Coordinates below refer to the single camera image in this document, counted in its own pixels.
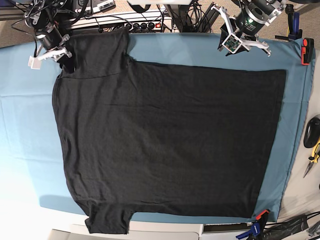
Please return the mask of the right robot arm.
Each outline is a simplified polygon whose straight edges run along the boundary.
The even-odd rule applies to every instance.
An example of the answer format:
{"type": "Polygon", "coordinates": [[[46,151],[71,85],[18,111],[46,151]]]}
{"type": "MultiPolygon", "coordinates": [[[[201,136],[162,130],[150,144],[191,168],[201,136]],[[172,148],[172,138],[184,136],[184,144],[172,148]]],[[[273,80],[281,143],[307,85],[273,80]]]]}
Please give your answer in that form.
{"type": "Polygon", "coordinates": [[[67,48],[70,35],[58,20],[60,14],[70,13],[66,0],[33,0],[24,14],[25,24],[33,29],[36,43],[35,52],[28,59],[33,70],[41,68],[42,61],[53,59],[60,68],[68,73],[76,69],[73,54],[67,48]]]}

